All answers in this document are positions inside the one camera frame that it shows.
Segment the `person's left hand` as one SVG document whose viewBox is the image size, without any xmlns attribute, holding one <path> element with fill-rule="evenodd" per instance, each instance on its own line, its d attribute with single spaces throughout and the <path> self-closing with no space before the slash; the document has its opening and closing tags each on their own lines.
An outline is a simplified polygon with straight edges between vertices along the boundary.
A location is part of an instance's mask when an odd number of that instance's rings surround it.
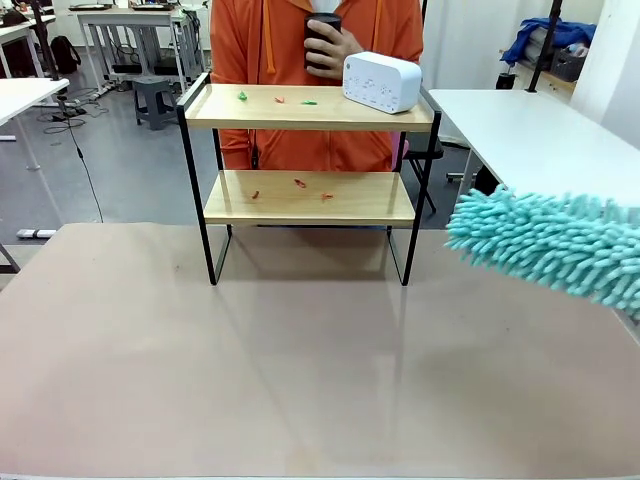
<svg viewBox="0 0 640 480">
<path fill-rule="evenodd" d="M 306 71 L 312 76 L 341 82 L 344 62 L 363 52 L 355 37 L 347 30 L 331 31 L 329 38 L 307 38 L 305 44 Z"/>
</svg>

